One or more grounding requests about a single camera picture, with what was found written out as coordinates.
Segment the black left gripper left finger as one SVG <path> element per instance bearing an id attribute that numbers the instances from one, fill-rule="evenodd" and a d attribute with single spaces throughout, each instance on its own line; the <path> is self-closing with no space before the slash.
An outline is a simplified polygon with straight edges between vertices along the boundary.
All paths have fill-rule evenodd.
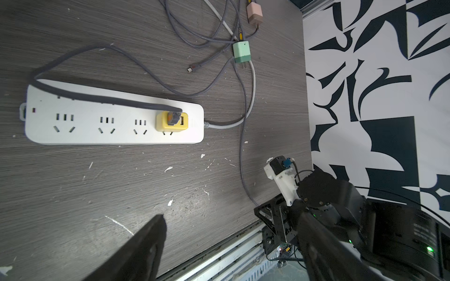
<path id="1" fill-rule="evenodd" d="M 154 281 L 162 258 L 167 226 L 158 214 L 146 223 L 86 281 Z"/>

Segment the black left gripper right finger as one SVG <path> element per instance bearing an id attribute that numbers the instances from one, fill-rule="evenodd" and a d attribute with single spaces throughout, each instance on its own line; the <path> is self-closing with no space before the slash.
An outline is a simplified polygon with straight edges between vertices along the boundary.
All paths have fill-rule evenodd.
<path id="1" fill-rule="evenodd" d="M 298 243 L 312 281 L 382 281 L 364 265 L 300 200 L 290 207 L 289 220 L 298 233 Z"/>

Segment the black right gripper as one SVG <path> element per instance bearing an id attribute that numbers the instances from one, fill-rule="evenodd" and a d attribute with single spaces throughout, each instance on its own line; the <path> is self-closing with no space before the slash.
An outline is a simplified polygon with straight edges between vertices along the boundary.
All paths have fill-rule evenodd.
<path id="1" fill-rule="evenodd" d="M 262 245 L 266 255 L 282 244 L 299 246 L 298 233 L 289 222 L 289 208 L 282 194 L 256 207 L 254 214 L 266 225 L 262 230 Z"/>

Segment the yellow USB wall charger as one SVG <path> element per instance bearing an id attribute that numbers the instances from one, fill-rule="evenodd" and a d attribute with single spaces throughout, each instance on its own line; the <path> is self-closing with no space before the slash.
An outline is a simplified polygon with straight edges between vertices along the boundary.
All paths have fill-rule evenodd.
<path id="1" fill-rule="evenodd" d="M 182 132 L 189 127 L 189 116 L 186 112 L 163 111 L 158 114 L 155 129 L 159 132 Z"/>

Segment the grey USB cable yellow charger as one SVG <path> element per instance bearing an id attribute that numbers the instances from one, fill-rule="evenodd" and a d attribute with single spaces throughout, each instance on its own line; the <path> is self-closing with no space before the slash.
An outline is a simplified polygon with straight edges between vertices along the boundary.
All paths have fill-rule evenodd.
<path id="1" fill-rule="evenodd" d="M 89 50 L 76 49 L 29 75 L 21 119 L 30 140 L 44 145 L 197 144 L 205 129 L 213 128 L 199 104 L 42 78 Z"/>

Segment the white power strip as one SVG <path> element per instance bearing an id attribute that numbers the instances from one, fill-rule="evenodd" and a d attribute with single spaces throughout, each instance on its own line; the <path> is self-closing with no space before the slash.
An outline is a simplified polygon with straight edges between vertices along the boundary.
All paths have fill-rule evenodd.
<path id="1" fill-rule="evenodd" d="M 155 129 L 158 111 L 70 100 L 29 85 L 19 118 L 25 135 L 43 145 L 154 145 L 197 144 L 204 138 L 204 110 L 199 104 L 141 96 L 52 80 L 42 80 L 62 90 L 177 107 L 189 116 L 182 132 Z"/>

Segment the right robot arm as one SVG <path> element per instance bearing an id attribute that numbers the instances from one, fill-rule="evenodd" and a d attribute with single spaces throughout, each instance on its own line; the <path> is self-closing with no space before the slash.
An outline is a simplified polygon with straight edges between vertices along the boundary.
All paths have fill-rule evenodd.
<path id="1" fill-rule="evenodd" d="M 447 281 L 450 228 L 423 210 L 362 196 L 348 181 L 315 170 L 290 172 L 283 195 L 259 205 L 266 253 L 285 242 L 301 252 L 312 281 Z"/>

